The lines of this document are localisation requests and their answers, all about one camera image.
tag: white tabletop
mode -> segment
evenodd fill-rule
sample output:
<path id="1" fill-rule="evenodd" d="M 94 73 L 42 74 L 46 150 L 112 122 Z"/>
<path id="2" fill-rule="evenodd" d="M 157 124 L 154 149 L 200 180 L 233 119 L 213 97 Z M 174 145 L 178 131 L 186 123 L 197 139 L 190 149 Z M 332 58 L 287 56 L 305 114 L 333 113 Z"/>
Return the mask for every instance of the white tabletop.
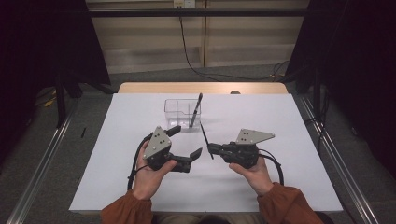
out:
<path id="1" fill-rule="evenodd" d="M 105 122 L 81 179 L 70 210 L 98 213 L 124 195 L 134 154 L 142 139 L 161 125 L 167 128 L 166 99 L 194 99 L 197 94 L 114 94 Z M 274 133 L 261 142 L 282 164 L 286 186 L 299 188 L 316 211 L 341 211 L 332 183 L 316 152 L 300 113 L 289 94 L 205 94 L 201 121 L 208 141 L 235 141 L 241 128 Z M 201 132 L 171 137 L 171 152 L 188 157 L 199 147 L 201 158 L 188 174 L 171 172 L 152 198 L 154 212 L 258 212 L 256 194 L 244 177 L 230 170 L 215 155 L 212 160 Z M 270 176 L 278 181 L 275 166 L 267 161 Z"/>

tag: marker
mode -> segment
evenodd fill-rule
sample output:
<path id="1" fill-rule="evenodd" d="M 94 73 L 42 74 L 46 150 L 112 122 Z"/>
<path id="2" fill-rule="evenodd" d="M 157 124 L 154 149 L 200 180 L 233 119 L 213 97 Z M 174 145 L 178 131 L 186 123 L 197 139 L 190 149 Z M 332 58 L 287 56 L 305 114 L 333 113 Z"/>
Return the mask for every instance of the marker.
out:
<path id="1" fill-rule="evenodd" d="M 201 104 L 202 97 L 203 97 L 202 93 L 199 93 L 197 106 L 195 107 L 194 113 L 192 114 L 192 119 L 191 119 L 191 122 L 190 122 L 190 128 L 192 128 L 192 125 L 194 124 L 194 121 L 195 121 L 195 117 L 197 117 L 198 106 Z"/>

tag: sleeve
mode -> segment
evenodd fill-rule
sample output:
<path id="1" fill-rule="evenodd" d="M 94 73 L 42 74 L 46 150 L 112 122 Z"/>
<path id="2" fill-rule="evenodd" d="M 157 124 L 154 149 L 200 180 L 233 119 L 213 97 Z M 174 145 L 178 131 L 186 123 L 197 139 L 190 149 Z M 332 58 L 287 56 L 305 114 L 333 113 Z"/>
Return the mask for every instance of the sleeve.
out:
<path id="1" fill-rule="evenodd" d="M 103 224 L 150 224 L 152 220 L 151 201 L 137 200 L 128 192 L 105 207 L 101 212 Z"/>
<path id="2" fill-rule="evenodd" d="M 299 189 L 274 183 L 257 201 L 268 223 L 322 223 Z"/>

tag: table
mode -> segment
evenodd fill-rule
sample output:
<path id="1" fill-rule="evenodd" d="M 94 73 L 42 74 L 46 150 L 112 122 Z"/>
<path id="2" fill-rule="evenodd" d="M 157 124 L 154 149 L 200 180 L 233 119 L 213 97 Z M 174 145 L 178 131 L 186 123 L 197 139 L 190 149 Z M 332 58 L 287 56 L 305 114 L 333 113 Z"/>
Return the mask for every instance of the table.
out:
<path id="1" fill-rule="evenodd" d="M 259 143 L 258 147 L 269 150 L 282 164 L 285 185 L 301 189 L 314 210 L 342 210 L 292 96 L 283 84 L 272 84 L 122 84 L 120 92 L 125 93 L 113 96 L 70 210 L 98 213 L 123 195 L 136 147 L 155 126 L 166 124 L 164 100 L 196 98 L 197 92 L 204 93 L 201 120 L 209 142 L 234 141 L 241 128 L 275 133 L 274 139 Z M 188 93 L 127 93 L 137 91 Z M 250 94 L 218 94 L 230 91 Z M 276 94 L 254 94 L 269 92 Z M 171 140 L 171 152 L 178 156 L 188 156 L 198 147 L 204 150 L 188 174 L 172 172 L 165 177 L 152 198 L 154 212 L 258 212 L 255 192 L 220 157 L 210 159 L 201 132 L 178 133 Z M 271 178 L 277 181 L 275 167 L 270 162 L 268 167 Z"/>

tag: transparent container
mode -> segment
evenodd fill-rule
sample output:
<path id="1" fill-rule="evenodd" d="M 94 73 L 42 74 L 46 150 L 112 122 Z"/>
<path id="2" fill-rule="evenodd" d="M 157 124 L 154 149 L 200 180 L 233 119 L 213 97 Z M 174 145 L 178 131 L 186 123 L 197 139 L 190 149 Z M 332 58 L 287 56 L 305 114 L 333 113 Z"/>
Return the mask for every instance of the transparent container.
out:
<path id="1" fill-rule="evenodd" d="M 197 102 L 198 99 L 165 100 L 164 112 L 168 129 L 180 125 L 182 131 L 200 130 L 201 105 L 198 105 L 195 119 L 190 127 Z"/>

